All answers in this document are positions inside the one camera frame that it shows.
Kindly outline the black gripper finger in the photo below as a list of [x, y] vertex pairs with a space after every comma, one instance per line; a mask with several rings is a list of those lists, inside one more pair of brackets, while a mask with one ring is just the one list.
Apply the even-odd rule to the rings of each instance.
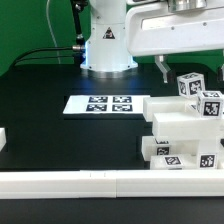
[[224, 82], [224, 64], [218, 68], [218, 80]]

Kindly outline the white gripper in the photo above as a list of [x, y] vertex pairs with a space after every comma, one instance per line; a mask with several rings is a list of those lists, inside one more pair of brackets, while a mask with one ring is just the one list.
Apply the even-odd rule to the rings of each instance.
[[224, 49], [224, 0], [127, 0], [126, 43], [133, 56], [155, 56], [168, 82], [167, 54]]

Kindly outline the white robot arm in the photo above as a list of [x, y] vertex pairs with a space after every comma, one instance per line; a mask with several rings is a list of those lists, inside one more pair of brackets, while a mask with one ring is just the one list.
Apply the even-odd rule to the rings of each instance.
[[152, 56], [168, 82], [170, 54], [224, 50], [224, 0], [90, 0], [91, 35], [83, 69], [101, 77]]

